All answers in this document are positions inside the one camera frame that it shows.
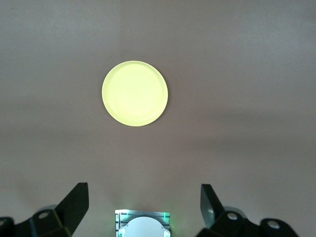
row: white screw head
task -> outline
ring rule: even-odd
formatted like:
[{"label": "white screw head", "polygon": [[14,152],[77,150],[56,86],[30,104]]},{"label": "white screw head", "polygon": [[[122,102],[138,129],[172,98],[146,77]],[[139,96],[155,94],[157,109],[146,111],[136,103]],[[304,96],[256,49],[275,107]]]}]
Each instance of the white screw head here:
[{"label": "white screw head", "polygon": [[280,229],[280,225],[276,221],[268,221],[268,225],[273,229]]},{"label": "white screw head", "polygon": [[48,216],[48,212],[43,212],[39,215],[39,219],[43,219]]},{"label": "white screw head", "polygon": [[231,219],[233,221],[238,219],[237,215],[235,213],[232,213],[232,212],[228,213],[227,216],[229,219]]}]

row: bolt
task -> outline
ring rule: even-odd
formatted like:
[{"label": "bolt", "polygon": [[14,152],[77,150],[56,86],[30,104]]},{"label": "bolt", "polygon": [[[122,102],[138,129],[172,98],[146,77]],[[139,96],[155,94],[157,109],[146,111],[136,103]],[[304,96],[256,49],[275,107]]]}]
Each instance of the bolt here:
[{"label": "bolt", "polygon": [[238,219],[237,215],[235,213],[232,213],[232,212],[228,213],[227,216],[229,219],[231,219],[233,221]]},{"label": "bolt", "polygon": [[280,225],[275,221],[268,221],[268,225],[273,229],[280,229]]},{"label": "bolt", "polygon": [[39,215],[39,219],[43,219],[48,216],[48,212],[43,212]]}]

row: black plastic part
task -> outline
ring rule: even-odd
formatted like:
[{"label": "black plastic part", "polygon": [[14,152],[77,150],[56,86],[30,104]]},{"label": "black plastic part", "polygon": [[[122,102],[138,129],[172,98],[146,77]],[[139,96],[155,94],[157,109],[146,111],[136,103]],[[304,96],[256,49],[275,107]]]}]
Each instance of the black plastic part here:
[{"label": "black plastic part", "polygon": [[215,220],[225,211],[216,193],[209,184],[201,186],[200,208],[207,228],[211,228]]},{"label": "black plastic part", "polygon": [[0,237],[71,237],[88,208],[88,184],[78,183],[54,210],[39,211],[17,225],[1,217]]},{"label": "black plastic part", "polygon": [[14,221],[10,217],[0,217],[0,237],[9,237],[14,232]]},{"label": "black plastic part", "polygon": [[55,208],[59,219],[73,234],[89,208],[88,184],[78,183]]},{"label": "black plastic part", "polygon": [[298,237],[284,221],[264,219],[257,226],[237,212],[225,211],[213,188],[207,184],[201,186],[200,207],[207,228],[197,237]]},{"label": "black plastic part", "polygon": [[[279,225],[279,228],[274,229],[269,226],[269,221],[276,222]],[[298,235],[287,223],[278,219],[263,219],[260,223],[260,227],[267,237],[298,237]]]}]

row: yellow disc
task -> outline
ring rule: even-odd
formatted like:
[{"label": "yellow disc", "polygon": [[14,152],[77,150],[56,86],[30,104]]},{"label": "yellow disc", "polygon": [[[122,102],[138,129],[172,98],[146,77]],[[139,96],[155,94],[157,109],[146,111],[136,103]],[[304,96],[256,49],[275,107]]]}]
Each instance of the yellow disc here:
[{"label": "yellow disc", "polygon": [[168,89],[153,66],[128,61],[118,64],[104,79],[102,98],[105,108],[117,121],[129,126],[144,126],[164,111]]}]

